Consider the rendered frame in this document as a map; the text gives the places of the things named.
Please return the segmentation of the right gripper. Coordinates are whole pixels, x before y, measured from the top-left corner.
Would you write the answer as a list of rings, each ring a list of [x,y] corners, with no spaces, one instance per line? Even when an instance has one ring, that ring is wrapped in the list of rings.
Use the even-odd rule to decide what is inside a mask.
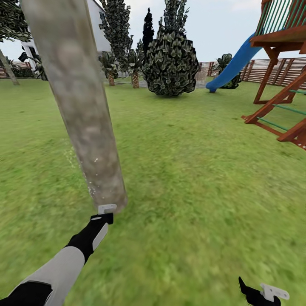
[[[252,289],[245,285],[241,277],[238,279],[242,294],[246,295],[246,300],[253,306],[281,306],[281,302],[278,297],[273,297],[274,302],[266,300],[259,290]]]

